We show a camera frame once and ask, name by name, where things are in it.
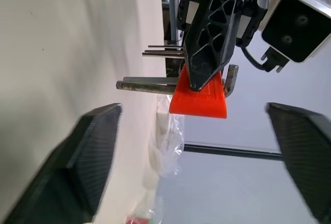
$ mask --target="white wall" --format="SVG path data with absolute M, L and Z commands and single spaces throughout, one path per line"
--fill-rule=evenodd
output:
M 184 152 L 162 179 L 162 224 L 314 224 L 283 162 Z
M 248 50 L 260 59 L 268 45 L 256 33 Z M 302 64 L 289 62 L 281 73 L 255 69 L 236 48 L 230 61 L 239 65 L 235 90 L 227 99 L 226 120 L 186 116 L 185 140 L 221 146 L 278 150 L 264 111 L 278 102 L 320 112 L 331 118 L 331 44 Z

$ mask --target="plastic bag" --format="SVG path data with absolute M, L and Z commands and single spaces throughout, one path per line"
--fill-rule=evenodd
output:
M 127 218 L 126 224 L 161 224 L 164 215 L 163 199 L 156 197 L 154 206 L 150 209 L 146 206 L 149 206 L 151 200 L 153 200 L 153 194 L 147 193 Z
M 160 176 L 176 175 L 178 159 L 184 150 L 184 116 L 169 113 L 172 96 L 158 96 L 156 132 L 149 140 L 149 158 Z

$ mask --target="red plastic tool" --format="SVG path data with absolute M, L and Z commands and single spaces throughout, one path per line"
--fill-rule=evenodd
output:
M 215 118 L 227 118 L 221 73 L 217 73 L 200 92 L 190 90 L 189 77 L 184 65 L 172 97 L 169 112 Z

